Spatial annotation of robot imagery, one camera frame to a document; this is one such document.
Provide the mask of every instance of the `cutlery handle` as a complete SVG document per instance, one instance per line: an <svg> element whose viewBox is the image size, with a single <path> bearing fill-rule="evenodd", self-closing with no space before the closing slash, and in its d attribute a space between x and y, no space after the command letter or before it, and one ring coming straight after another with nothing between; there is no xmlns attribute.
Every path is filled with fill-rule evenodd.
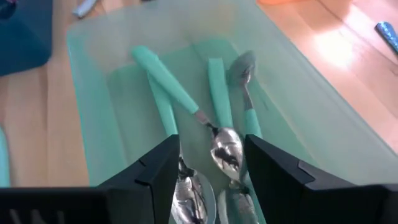
<svg viewBox="0 0 398 224"><path fill-rule="evenodd" d="M224 62L221 58L210 58L208 76L211 98L221 127L233 128L231 104L225 79Z"/></svg>
<svg viewBox="0 0 398 224"><path fill-rule="evenodd" d="M246 134L254 134L259 138L262 138L261 128L259 120L257 118L257 113L254 108L245 111L245 124L246 124Z"/></svg>
<svg viewBox="0 0 398 224"><path fill-rule="evenodd" d="M379 22L376 25L376 30L398 54L398 37L393 26L388 22Z"/></svg>
<svg viewBox="0 0 398 224"><path fill-rule="evenodd" d="M149 72L155 81L191 114L199 110L199 106L184 90L178 80L170 73L159 57L147 47L138 46L131 51L136 62Z"/></svg>
<svg viewBox="0 0 398 224"><path fill-rule="evenodd" d="M178 134L174 111L169 96L149 74L148 80L167 135Z"/></svg>
<svg viewBox="0 0 398 224"><path fill-rule="evenodd" d="M0 128L0 187L10 187L9 156L7 151L7 139Z"/></svg>

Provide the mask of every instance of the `silver spoon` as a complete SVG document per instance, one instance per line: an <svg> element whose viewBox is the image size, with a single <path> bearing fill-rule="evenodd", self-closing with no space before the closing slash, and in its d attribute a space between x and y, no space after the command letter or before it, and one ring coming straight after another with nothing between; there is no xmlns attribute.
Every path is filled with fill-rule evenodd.
<svg viewBox="0 0 398 224"><path fill-rule="evenodd" d="M232 128L231 105L225 80L224 64L221 58L209 59L208 76L218 122L221 126ZM222 224L258 223L249 189L234 179L231 179L228 188L223 189L218 196L218 214Z"/></svg>
<svg viewBox="0 0 398 224"><path fill-rule="evenodd" d="M206 114L170 73L158 56L147 47L139 46L132 50L136 62L144 67L164 90L176 99L188 112L197 117L201 124L209 127L212 133L211 155L217 166L233 180L239 181L242 166L243 145L233 128L216 127Z"/></svg>
<svg viewBox="0 0 398 224"><path fill-rule="evenodd" d="M244 100L244 114L245 114L245 129L246 134L254 134L259 138L262 138L261 128L257 118L256 111L254 110L253 102L251 100L248 84L251 78L254 76L256 57L252 50L245 52L240 55L231 65L228 70L228 82L231 86L238 86L242 89L243 100ZM250 176L247 172L245 161L243 161L243 170L241 178L246 186L248 186L249 192L252 194L252 199L256 203L253 204L254 210L258 214L259 223L266 223L264 215L262 214L261 207L256 194L254 194L254 188Z"/></svg>
<svg viewBox="0 0 398 224"><path fill-rule="evenodd" d="M167 135L178 134L174 112L167 94L148 75L149 85ZM178 224L212 224L216 218L216 200L208 179L189 168L180 148L178 179L172 202L172 215Z"/></svg>

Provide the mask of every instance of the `plastic container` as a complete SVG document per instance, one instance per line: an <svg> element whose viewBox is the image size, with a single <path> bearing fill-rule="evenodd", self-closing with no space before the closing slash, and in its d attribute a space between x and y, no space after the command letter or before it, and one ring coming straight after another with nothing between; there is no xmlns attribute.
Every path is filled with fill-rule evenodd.
<svg viewBox="0 0 398 224"><path fill-rule="evenodd" d="M52 52L52 0L21 0L0 20L0 76L45 64Z"/></svg>
<svg viewBox="0 0 398 224"><path fill-rule="evenodd" d="M398 160L375 132L254 2L153 1L75 24L68 47L90 184L111 177L166 138L135 45L156 52L215 121L206 62L224 67L257 56L249 86L264 139L355 184L398 181ZM231 88L234 126L244 134L243 99ZM218 194L228 184L210 156L210 133L180 105L175 117L189 166Z"/></svg>

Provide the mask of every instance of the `wooden floor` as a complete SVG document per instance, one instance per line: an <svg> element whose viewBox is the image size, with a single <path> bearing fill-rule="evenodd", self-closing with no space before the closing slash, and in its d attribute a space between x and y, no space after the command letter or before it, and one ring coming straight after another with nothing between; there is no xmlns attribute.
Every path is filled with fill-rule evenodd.
<svg viewBox="0 0 398 224"><path fill-rule="evenodd" d="M138 0L102 0L90 16ZM77 0L54 0L53 56L46 66L0 78L0 124L14 186L87 185L65 34ZM308 0L264 12L385 141L398 151L398 58L374 31L398 28L397 0Z"/></svg>

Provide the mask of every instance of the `orange object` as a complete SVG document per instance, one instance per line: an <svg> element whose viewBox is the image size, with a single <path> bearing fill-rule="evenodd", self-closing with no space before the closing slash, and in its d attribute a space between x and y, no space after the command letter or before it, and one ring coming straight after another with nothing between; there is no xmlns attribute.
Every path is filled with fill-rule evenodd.
<svg viewBox="0 0 398 224"><path fill-rule="evenodd" d="M303 0L257 0L259 4L282 4L288 2L303 1Z"/></svg>

